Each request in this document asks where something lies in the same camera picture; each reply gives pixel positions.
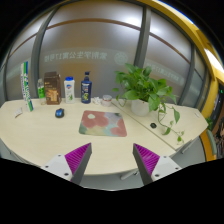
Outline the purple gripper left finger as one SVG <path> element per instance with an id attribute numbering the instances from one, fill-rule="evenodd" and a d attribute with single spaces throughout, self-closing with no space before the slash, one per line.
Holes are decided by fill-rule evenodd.
<path id="1" fill-rule="evenodd" d="M 92 145 L 87 143 L 66 155 L 57 154 L 42 169 L 79 185 L 91 154 Z"/>

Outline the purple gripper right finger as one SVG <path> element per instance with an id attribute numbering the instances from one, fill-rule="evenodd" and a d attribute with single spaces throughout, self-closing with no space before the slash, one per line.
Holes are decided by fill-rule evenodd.
<path id="1" fill-rule="evenodd" d="M 133 156 L 144 185 L 181 170 L 169 156 L 159 156 L 136 143 L 133 144 Z"/>

